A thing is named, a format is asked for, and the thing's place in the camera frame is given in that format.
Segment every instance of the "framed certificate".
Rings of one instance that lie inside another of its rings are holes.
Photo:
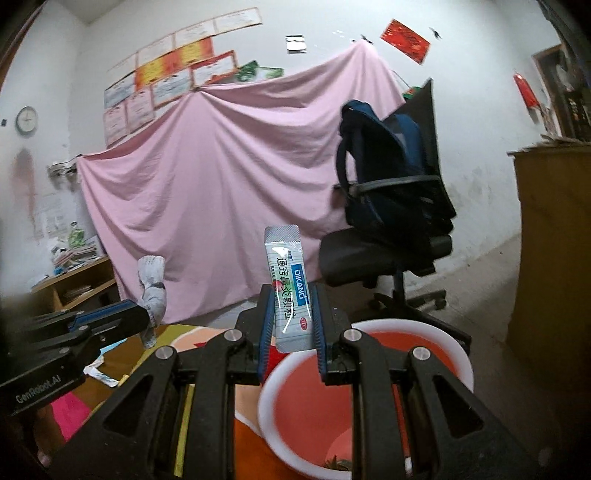
[[[141,90],[146,85],[162,80],[182,68],[179,50],[169,52],[136,70],[135,89]]]
[[[127,125],[130,133],[150,123],[156,118],[152,102],[152,89],[146,87],[135,92],[125,102]]]
[[[238,71],[236,64],[236,54],[233,50],[222,53],[217,57],[201,61],[191,66],[193,71],[193,84],[203,86],[209,83],[217,82]]]
[[[178,57],[184,67],[213,57],[213,42],[211,38],[194,41],[177,50]]]
[[[156,108],[176,100],[193,87],[191,70],[184,69],[152,84],[152,97]]]
[[[108,109],[103,115],[105,124],[105,141],[107,147],[117,143],[127,135],[127,117],[125,116],[125,104],[120,103]]]
[[[169,51],[174,50],[174,35],[168,35],[160,40],[157,40],[147,47],[142,48],[138,52],[138,66],[141,67],[146,63],[166,55]]]
[[[127,77],[131,72],[137,68],[137,54],[134,53],[131,57],[121,60],[117,65],[107,70],[107,85],[113,85],[123,77]]]
[[[206,20],[190,27],[183,28],[174,34],[174,45],[177,48],[184,47],[190,43],[212,37],[216,34],[216,27],[213,19]]]
[[[135,91],[135,72],[105,90],[105,109],[121,103]]]
[[[257,7],[222,15],[213,20],[218,34],[262,24],[261,13]]]

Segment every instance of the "white paper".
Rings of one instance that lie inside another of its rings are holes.
[[[49,193],[41,197],[36,196],[33,216],[35,219],[33,238],[35,240],[67,235],[66,216],[60,196],[57,193]]]
[[[196,86],[205,85],[213,77],[218,75],[226,75],[232,73],[236,66],[234,65],[234,57],[227,56],[216,62],[197,67],[193,70],[193,83]]]
[[[205,22],[191,25],[190,27],[183,28],[174,34],[174,44],[177,48],[184,47],[195,41],[202,40],[207,37],[211,37],[216,34],[216,27],[212,20],[206,20]]]
[[[107,85],[113,85],[133,72],[136,68],[136,62],[137,54],[134,53],[131,57],[121,60],[117,65],[107,70]]]
[[[285,37],[288,53],[306,53],[306,42],[303,35],[289,35]]]
[[[105,109],[121,103],[135,91],[135,72],[105,90]]]
[[[105,123],[105,141],[110,146],[127,135],[127,118],[125,117],[125,104],[107,110],[103,116]]]
[[[156,118],[150,87],[144,87],[134,93],[125,102],[125,107],[127,108],[127,125],[130,132],[135,132]]]
[[[187,93],[191,87],[190,69],[181,70],[170,77],[166,77],[159,82],[152,84],[152,94],[154,97],[154,106],[159,107],[175,98]]]
[[[222,15],[221,17],[216,17],[214,20],[218,34],[262,23],[261,14],[256,7]]]
[[[138,67],[145,65],[149,61],[155,60],[169,51],[174,50],[174,35],[169,35],[160,40],[151,43],[138,52]]]

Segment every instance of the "red decoration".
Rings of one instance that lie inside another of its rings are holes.
[[[423,63],[430,45],[421,35],[396,20],[390,22],[381,38],[417,63]]]
[[[521,96],[525,102],[527,108],[539,108],[540,102],[535,97],[534,91],[531,89],[530,84],[527,83],[527,80],[523,78],[519,73],[513,75],[515,79],[515,83],[517,84],[517,88],[521,92]]]

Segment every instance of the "blue backpack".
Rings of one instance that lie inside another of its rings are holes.
[[[388,125],[368,103],[352,100],[342,108],[336,170],[347,198],[347,223],[373,238],[429,255],[430,238],[451,232],[456,212],[439,172],[427,164],[417,123],[395,112]],[[347,153],[355,160],[356,184],[347,178]]]

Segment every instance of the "pink bedsheet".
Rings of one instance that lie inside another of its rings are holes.
[[[287,77],[211,85],[145,131],[78,161],[92,220],[123,299],[141,297],[138,258],[166,259],[165,323],[256,295],[269,282],[263,233],[296,223],[308,280],[322,237],[345,228],[333,201],[341,106],[384,117],[403,100],[364,41]]]

